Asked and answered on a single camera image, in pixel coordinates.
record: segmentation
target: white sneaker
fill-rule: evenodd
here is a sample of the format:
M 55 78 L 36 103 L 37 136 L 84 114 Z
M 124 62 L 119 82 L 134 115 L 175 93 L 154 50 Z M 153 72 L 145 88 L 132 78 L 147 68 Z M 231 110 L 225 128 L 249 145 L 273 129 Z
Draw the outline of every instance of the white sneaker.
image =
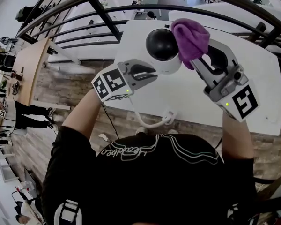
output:
M 171 129 L 168 131 L 168 134 L 179 134 L 179 132 L 177 130 Z
M 58 126 L 55 123 L 49 125 L 48 127 L 51 128 L 53 131 L 58 132 L 59 128 L 58 128 Z
M 135 132 L 135 135 L 137 135 L 138 133 L 144 133 L 144 134 L 148 134 L 148 129 L 145 128 L 145 127 L 139 127 L 136 132 Z
M 49 112 L 49 115 L 48 115 L 48 117 L 52 117 L 52 115 L 53 115 L 53 113 L 55 112 L 55 110 L 56 110 L 56 108 L 48 108 L 48 112 Z

